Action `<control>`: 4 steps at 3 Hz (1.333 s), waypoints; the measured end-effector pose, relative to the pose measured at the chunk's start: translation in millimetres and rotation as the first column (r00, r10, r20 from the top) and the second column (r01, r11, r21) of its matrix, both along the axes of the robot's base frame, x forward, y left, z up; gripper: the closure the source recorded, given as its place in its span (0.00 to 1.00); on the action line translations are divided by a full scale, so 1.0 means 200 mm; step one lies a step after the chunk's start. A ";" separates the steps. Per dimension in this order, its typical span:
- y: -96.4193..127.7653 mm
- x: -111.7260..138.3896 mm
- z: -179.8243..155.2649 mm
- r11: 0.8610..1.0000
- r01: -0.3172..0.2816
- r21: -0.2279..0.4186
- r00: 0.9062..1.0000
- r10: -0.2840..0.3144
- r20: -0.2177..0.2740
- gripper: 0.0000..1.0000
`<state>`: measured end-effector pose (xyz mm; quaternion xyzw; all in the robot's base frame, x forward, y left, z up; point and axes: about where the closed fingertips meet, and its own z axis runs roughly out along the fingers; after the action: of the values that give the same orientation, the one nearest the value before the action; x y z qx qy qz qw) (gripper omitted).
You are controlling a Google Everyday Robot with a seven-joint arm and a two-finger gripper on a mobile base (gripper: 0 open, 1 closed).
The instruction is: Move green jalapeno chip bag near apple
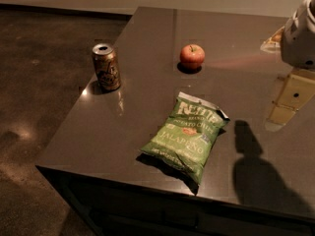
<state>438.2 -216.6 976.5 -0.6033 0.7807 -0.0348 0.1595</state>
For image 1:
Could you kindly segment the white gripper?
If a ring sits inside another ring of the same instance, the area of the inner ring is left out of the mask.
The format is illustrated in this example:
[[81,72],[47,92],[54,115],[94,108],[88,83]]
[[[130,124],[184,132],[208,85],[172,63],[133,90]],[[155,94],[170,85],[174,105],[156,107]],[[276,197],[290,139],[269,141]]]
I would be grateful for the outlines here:
[[304,0],[284,27],[266,39],[260,49],[268,53],[281,51],[283,61],[297,67],[284,78],[265,123],[268,131],[276,132],[315,95],[315,72],[309,71],[315,70],[315,0]]

